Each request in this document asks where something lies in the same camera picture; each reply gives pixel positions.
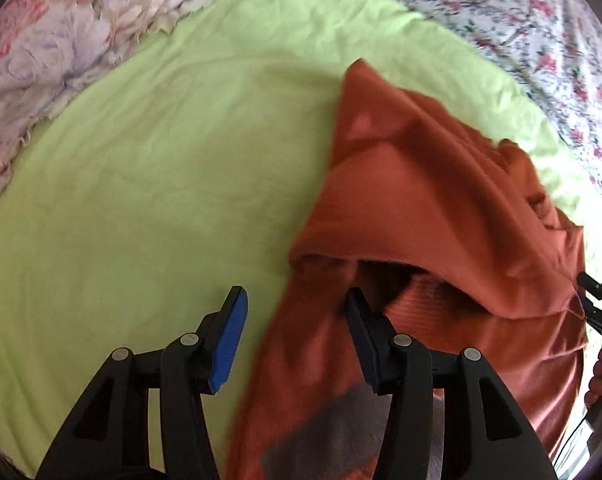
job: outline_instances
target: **bed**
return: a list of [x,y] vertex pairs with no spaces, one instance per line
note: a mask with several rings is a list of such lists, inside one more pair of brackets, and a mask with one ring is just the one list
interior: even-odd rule
[[[484,53],[400,0],[216,0],[38,120],[14,160],[0,197],[0,452],[17,470],[36,472],[112,349],[162,348],[238,283],[248,325],[230,382],[204,405],[223,463],[287,249],[327,170],[341,77],[360,57],[519,143],[585,227],[602,280],[600,186]],[[585,370],[598,346],[592,336]]]

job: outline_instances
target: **finger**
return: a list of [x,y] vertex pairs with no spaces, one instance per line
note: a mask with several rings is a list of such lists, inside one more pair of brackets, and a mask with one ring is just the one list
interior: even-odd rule
[[591,406],[592,404],[596,404],[598,395],[594,392],[588,392],[585,394],[583,400],[585,401],[586,406]]
[[602,377],[602,361],[597,361],[594,365],[594,377]]
[[602,397],[602,379],[599,379],[598,377],[592,377],[590,379],[589,387],[590,392]]

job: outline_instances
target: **orange cloth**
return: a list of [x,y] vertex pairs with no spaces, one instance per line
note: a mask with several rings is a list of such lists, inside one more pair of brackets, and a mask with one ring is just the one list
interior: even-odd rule
[[331,172],[290,263],[227,478],[269,478],[267,453],[363,382],[341,313],[351,286],[377,308],[390,301],[395,329],[430,349],[480,349],[556,450],[586,344],[573,286],[582,229],[552,206],[516,144],[494,148],[438,102],[357,61],[343,83]]

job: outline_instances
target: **gray stripe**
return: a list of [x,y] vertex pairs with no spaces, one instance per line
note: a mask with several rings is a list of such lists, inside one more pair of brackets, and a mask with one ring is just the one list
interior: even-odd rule
[[263,457],[267,480],[337,480],[379,455],[390,396],[354,386]]

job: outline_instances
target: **blue gripper pad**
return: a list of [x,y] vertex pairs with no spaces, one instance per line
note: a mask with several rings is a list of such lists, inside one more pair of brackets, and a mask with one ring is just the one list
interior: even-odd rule
[[230,306],[230,313],[223,327],[223,332],[212,352],[212,371],[209,384],[213,394],[219,391],[230,375],[236,348],[239,346],[241,332],[243,332],[243,326],[248,317],[248,294],[244,288],[236,288],[240,290],[236,292],[235,287],[233,287],[226,299],[226,301],[231,300],[232,295],[236,294],[234,302]]

